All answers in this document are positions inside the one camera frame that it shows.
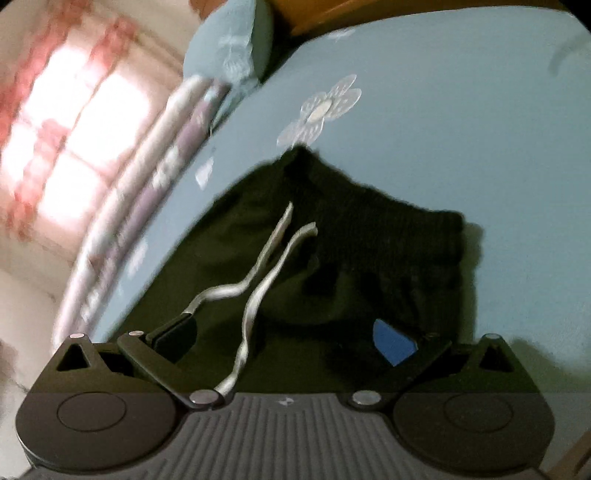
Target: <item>black cloth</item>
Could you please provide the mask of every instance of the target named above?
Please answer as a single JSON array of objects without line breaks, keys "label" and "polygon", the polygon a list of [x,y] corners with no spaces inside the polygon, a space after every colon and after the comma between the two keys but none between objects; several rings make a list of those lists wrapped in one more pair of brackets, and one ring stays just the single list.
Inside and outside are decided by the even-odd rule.
[{"label": "black cloth", "polygon": [[241,281],[289,203],[293,219],[268,268],[240,297],[205,304],[179,361],[199,388],[232,371],[246,301],[297,229],[318,235],[289,257],[262,301],[237,391],[353,391],[389,368],[373,346],[380,318],[415,337],[454,339],[462,307],[463,217],[353,183],[304,147],[263,164],[218,198],[178,246],[113,339],[149,332],[202,290]]}]

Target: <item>ribbed gray surface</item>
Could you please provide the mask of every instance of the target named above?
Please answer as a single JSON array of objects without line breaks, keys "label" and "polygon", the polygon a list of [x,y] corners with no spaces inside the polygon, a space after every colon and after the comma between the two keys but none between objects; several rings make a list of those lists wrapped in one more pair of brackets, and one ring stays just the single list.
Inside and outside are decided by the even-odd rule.
[{"label": "ribbed gray surface", "polygon": [[[117,473],[76,476],[45,469],[26,480],[452,480],[409,455],[383,417],[335,395],[236,395],[189,416],[171,443]],[[535,471],[505,480],[543,480]]]}]

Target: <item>light blue bedsheet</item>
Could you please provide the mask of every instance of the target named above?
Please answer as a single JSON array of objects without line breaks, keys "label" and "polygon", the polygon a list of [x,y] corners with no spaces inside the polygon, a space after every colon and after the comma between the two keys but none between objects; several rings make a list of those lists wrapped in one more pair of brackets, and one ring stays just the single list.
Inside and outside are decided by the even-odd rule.
[{"label": "light blue bedsheet", "polygon": [[[591,392],[591,35],[537,8],[392,18],[300,47],[194,159],[93,340],[216,196],[294,140],[358,182],[464,213],[463,338],[499,333],[545,392]],[[558,427],[563,446],[586,427],[589,396],[577,405],[579,421],[572,407],[572,424]]]}]

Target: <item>window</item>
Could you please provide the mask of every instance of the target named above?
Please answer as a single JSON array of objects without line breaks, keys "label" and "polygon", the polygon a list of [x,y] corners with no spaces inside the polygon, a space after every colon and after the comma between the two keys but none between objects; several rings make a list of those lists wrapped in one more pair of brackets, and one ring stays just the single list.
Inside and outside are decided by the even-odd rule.
[{"label": "window", "polygon": [[174,54],[98,2],[50,2],[0,87],[4,234],[73,261],[181,69]]}]

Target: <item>wooden headboard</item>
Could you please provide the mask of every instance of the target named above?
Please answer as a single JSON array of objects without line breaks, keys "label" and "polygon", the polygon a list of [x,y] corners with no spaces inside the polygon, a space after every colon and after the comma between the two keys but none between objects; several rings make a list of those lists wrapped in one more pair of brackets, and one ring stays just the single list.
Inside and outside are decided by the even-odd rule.
[{"label": "wooden headboard", "polygon": [[[226,0],[190,0],[205,19]],[[525,5],[559,10],[558,0],[267,0],[293,37],[317,36],[338,28],[422,12],[497,5]]]}]

